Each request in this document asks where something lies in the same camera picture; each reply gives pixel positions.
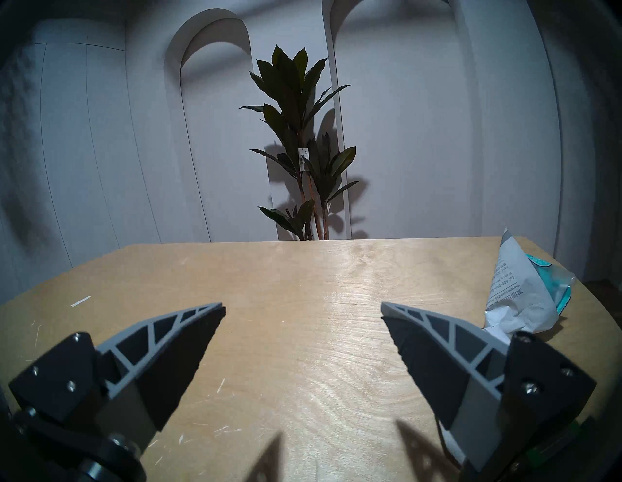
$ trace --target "wall panel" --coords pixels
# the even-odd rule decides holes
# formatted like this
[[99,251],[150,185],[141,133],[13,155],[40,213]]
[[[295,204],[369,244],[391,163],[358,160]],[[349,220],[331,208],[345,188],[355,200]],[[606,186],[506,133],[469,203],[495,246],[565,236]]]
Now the wall panel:
[[331,25],[353,238],[473,233],[471,119],[453,14],[437,1],[359,2]]
[[41,87],[52,200],[74,266],[119,247],[101,186],[86,100],[86,45],[47,44]]
[[207,29],[213,35],[183,65],[181,86],[210,239],[274,241],[275,224],[257,208],[271,207],[266,161],[250,151],[265,148],[255,128],[261,121],[259,115],[240,110],[259,97],[248,75],[252,60],[238,45],[214,42],[236,30],[244,40],[246,29],[237,19],[223,19]]
[[27,45],[2,70],[0,216],[22,290],[71,268],[45,169],[41,76],[45,44]]
[[159,243],[134,141],[125,52],[88,45],[86,87],[95,159],[119,245]]

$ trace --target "crumpled plastic bag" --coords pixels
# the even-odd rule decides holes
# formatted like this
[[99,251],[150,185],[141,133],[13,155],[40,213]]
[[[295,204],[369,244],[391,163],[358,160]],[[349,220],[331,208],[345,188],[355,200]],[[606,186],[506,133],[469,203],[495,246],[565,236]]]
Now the crumpled plastic bag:
[[486,303],[484,330],[507,344],[515,331],[550,330],[570,301],[574,282],[570,271],[525,254],[506,229]]

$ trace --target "white wall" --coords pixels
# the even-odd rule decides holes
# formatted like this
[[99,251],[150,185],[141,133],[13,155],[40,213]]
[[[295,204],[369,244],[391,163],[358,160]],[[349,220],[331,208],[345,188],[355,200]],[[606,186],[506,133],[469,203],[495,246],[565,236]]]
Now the white wall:
[[622,96],[607,56],[619,55],[622,37],[603,38],[607,22],[591,19],[589,5],[531,2],[559,106],[563,162],[555,258],[580,280],[619,281],[611,262],[619,237]]
[[15,279],[0,301],[120,246],[159,242],[134,141],[123,25],[43,21],[30,41],[2,71],[3,92],[13,94],[0,103],[1,255]]
[[353,238],[478,234],[471,119],[452,10],[440,0],[364,0],[331,25]]
[[42,72],[46,45],[20,48],[1,73],[0,223],[6,260],[2,277],[13,273],[15,290],[0,300],[71,268],[50,195],[42,144]]
[[266,161],[250,151],[265,148],[259,116],[240,110],[258,97],[244,23],[218,20],[189,49],[181,70],[183,110],[210,239],[275,241],[275,224],[257,208],[272,203]]
[[[19,216],[2,210],[0,257],[14,273],[3,299],[129,243],[275,239],[256,205],[299,203],[298,189],[248,152],[280,147],[258,114],[237,109],[271,102],[246,70],[256,71],[254,61],[269,59],[275,44],[290,56],[305,47],[310,63],[330,54],[318,93],[351,84],[313,126],[342,148],[357,145],[344,178],[365,181],[351,193],[351,216],[348,196],[335,203],[331,238],[350,228],[354,237],[403,237],[499,234],[508,226],[552,253],[560,214],[560,233],[568,233],[560,253],[572,245],[567,252],[581,265],[594,256],[586,251],[596,231],[588,240],[581,226],[589,217],[572,223],[573,198],[560,211],[557,103],[529,7],[450,4],[158,0],[130,5],[125,29],[41,23],[22,69],[32,84],[23,124],[33,174],[6,168],[0,187],[18,200],[40,194],[32,206],[17,205],[43,213],[42,230],[28,232],[45,239],[47,251],[25,243]],[[206,41],[222,19],[243,23],[248,46]],[[239,62],[212,69],[223,53]],[[597,183],[608,171],[593,169],[585,152],[575,156],[575,178],[594,175]],[[594,190],[582,187],[579,198],[603,203]]]
[[[133,12],[128,20],[126,38],[128,87],[136,140],[162,242],[208,240],[207,229],[203,232],[201,228],[201,224],[203,227],[208,224],[205,220],[207,214],[190,209],[195,205],[200,206],[201,202],[199,183],[194,175],[196,165],[193,165],[188,141],[189,131],[192,132],[196,127],[191,126],[194,123],[191,119],[187,129],[179,69],[183,53],[192,39],[206,25],[223,18],[238,18],[244,22],[253,61],[270,59],[276,44],[282,45],[291,57],[298,50],[306,48],[310,63],[327,56],[319,0],[225,0],[218,5],[206,1],[181,4],[161,1],[151,6],[149,12]],[[318,94],[330,85],[327,67],[318,82]],[[250,98],[253,99],[252,104],[272,102],[258,89],[252,96],[249,91]],[[313,127],[316,133],[331,107],[326,105],[316,115]],[[254,136],[255,132],[258,134],[257,144],[253,147],[264,149],[266,146],[274,146],[277,139],[259,116],[250,111],[244,114],[251,119],[248,126],[253,129],[253,134],[250,135]],[[228,139],[237,142],[237,134],[232,133]],[[174,182],[168,192],[158,195],[157,185],[162,177]],[[300,203],[295,183],[292,186],[274,166],[269,166],[269,180],[274,206]],[[270,222],[263,219],[259,210],[256,216],[263,222]],[[346,236],[345,223],[341,206],[341,210],[332,215],[331,238]]]
[[481,112],[483,235],[527,236],[554,252],[561,151],[550,67],[524,0],[450,1],[468,42]]

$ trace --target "plant stem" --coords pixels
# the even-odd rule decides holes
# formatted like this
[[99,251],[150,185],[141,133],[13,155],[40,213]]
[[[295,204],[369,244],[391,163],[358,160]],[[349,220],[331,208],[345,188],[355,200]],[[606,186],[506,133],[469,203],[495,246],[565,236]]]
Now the plant stem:
[[328,216],[326,215],[326,204],[322,205],[322,220],[324,221],[324,239],[328,239]]
[[298,181],[298,189],[300,189],[300,198],[302,199],[302,203],[306,203],[307,199],[305,198],[305,190],[302,188],[302,178],[297,177],[296,181]]
[[313,205],[313,217],[315,218],[315,229],[317,229],[317,239],[322,239],[322,227],[320,226],[320,217],[317,215],[317,199],[313,192],[313,185],[311,184],[311,174],[307,172],[307,183],[309,183],[309,192],[311,193],[311,199],[315,201]]
[[[299,175],[298,177],[296,177],[296,181],[298,181],[298,189],[300,190],[300,197],[302,199],[302,203],[306,203],[307,199],[305,197],[305,190],[302,187],[302,177]],[[309,231],[309,239],[313,241],[313,231]]]

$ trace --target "wooden table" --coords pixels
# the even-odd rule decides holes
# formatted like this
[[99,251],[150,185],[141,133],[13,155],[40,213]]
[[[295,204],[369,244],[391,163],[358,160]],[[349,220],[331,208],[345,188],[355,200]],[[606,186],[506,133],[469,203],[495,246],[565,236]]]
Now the wooden table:
[[[145,318],[222,301],[227,316],[193,382],[142,456],[149,482],[244,481],[279,433],[283,480],[452,479],[380,303],[483,326],[499,241],[130,246],[0,307],[2,387],[10,397],[6,383],[74,331],[98,344]],[[616,323],[577,283],[561,321],[541,336],[597,380],[581,417],[598,415],[622,366]]]

